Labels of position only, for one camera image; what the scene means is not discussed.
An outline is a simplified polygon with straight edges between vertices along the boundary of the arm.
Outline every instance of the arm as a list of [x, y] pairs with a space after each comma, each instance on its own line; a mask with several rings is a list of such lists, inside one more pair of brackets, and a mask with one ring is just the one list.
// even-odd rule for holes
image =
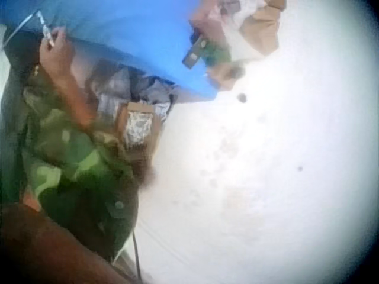
[[55, 46], [51, 47], [45, 38], [42, 40], [40, 63], [58, 88], [73, 120], [87, 129], [96, 117], [96, 113], [86, 104], [85, 97], [71, 73], [73, 45], [67, 40], [64, 28], [57, 28], [52, 34], [56, 38]]

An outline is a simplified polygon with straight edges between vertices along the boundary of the green camouflage jacket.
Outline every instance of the green camouflage jacket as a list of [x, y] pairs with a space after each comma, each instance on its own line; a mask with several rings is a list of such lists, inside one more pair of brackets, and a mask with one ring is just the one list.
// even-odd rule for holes
[[83, 132], [41, 73], [24, 89], [28, 187], [45, 213], [85, 246], [113, 261], [136, 223], [131, 154], [111, 125]]

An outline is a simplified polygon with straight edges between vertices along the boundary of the wire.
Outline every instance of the wire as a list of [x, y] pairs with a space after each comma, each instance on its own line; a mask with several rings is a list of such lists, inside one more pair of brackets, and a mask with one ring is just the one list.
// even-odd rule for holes
[[23, 28], [23, 26], [25, 26], [31, 19], [32, 17], [36, 14], [36, 12], [30, 14], [29, 16], [27, 16], [22, 22], [20, 25], [18, 25], [18, 27], [13, 31], [13, 33], [11, 33], [11, 35], [7, 38], [7, 40], [5, 40], [4, 44], [1, 46], [0, 48], [0, 53], [3, 52], [4, 48], [8, 45], [8, 43], [10, 42], [10, 40], [16, 35], [16, 33], [18, 33], [20, 31], [20, 29]]
[[133, 245], [134, 245], [134, 254], [135, 254], [135, 257], [136, 257], [137, 277], [138, 277], [138, 280], [142, 282], [141, 267], [140, 267], [140, 257], [138, 255], [137, 240], [136, 240], [136, 235], [135, 235], [134, 232], [133, 232]]

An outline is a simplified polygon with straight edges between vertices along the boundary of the concrete floor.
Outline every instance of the concrete floor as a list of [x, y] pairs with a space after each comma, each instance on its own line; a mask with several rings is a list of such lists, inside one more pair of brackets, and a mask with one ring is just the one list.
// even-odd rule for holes
[[276, 53], [175, 106], [140, 193], [146, 280], [337, 283], [359, 263], [378, 224], [378, 31], [348, 2], [288, 0]]

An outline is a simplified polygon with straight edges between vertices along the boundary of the fabric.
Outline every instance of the fabric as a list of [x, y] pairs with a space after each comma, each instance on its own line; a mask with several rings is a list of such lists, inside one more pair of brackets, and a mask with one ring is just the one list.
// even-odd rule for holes
[[[40, 9], [51, 28], [65, 26], [78, 44], [124, 65], [170, 80], [213, 99], [203, 62], [189, 70], [182, 59], [191, 47], [190, 15], [200, 0], [3, 0], [1, 21], [16, 27]], [[37, 20], [26, 31], [41, 33]]]
[[[136, 222], [138, 184], [130, 153], [101, 121], [90, 133], [80, 130], [42, 73], [31, 77], [24, 100], [28, 186], [50, 218], [112, 261]], [[83, 223], [91, 230], [83, 231]]]
[[[5, 31], [5, 37], [12, 33]], [[0, 177], [1, 202], [17, 202], [20, 189], [25, 186], [25, 174], [21, 156], [24, 141], [24, 119], [20, 115], [23, 105], [23, 89], [29, 74], [38, 62], [39, 38], [33, 33], [19, 32], [5, 48], [11, 64], [5, 85], [0, 113]]]
[[173, 84], [135, 68], [101, 62], [89, 81], [90, 92], [98, 100], [98, 112], [112, 121], [116, 120], [120, 106], [128, 102], [154, 106], [162, 122], [171, 110]]

